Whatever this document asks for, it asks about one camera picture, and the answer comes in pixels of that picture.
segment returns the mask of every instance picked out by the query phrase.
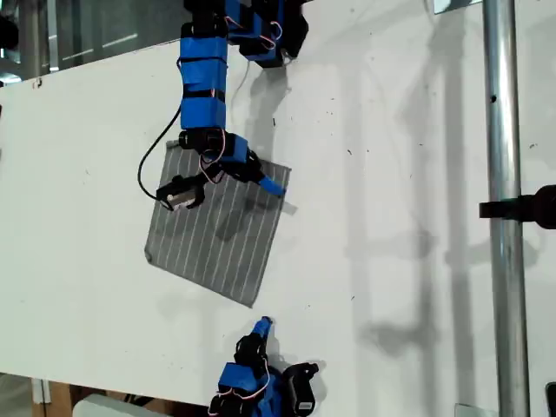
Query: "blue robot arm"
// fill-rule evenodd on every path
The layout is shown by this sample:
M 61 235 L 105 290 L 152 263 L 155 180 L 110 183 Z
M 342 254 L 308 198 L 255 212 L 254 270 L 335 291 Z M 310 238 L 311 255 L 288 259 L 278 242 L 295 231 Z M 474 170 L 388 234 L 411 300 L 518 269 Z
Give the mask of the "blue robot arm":
M 316 364 L 293 365 L 283 373 L 268 364 L 266 344 L 272 321 L 262 317 L 235 347 L 235 362 L 224 367 L 211 417 L 307 417 L 314 410 L 310 380 Z
M 160 187 L 156 200 L 168 209 L 192 209 L 204 200 L 206 182 L 222 175 L 255 182 L 272 195 L 285 190 L 262 172 L 257 154 L 241 136 L 226 131 L 228 44 L 263 68 L 283 65 L 297 56 L 308 32 L 301 5 L 307 0 L 185 0 L 193 21 L 182 26 L 179 67 L 183 96 L 179 145 L 200 156 L 201 173 L 176 176 Z

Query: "gray cloth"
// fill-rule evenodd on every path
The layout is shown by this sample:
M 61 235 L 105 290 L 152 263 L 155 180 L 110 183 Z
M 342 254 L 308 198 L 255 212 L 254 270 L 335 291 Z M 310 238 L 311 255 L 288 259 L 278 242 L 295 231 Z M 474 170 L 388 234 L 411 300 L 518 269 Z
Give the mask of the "gray cloth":
M 197 174 L 198 160 L 194 151 L 169 149 L 161 185 L 177 174 Z M 261 163 L 266 175 L 287 187 L 290 169 Z M 261 286 L 283 198 L 229 175 L 217 185 L 208 183 L 205 195 L 205 202 L 192 210 L 169 212 L 156 204 L 145 245 L 147 260 L 251 307 Z

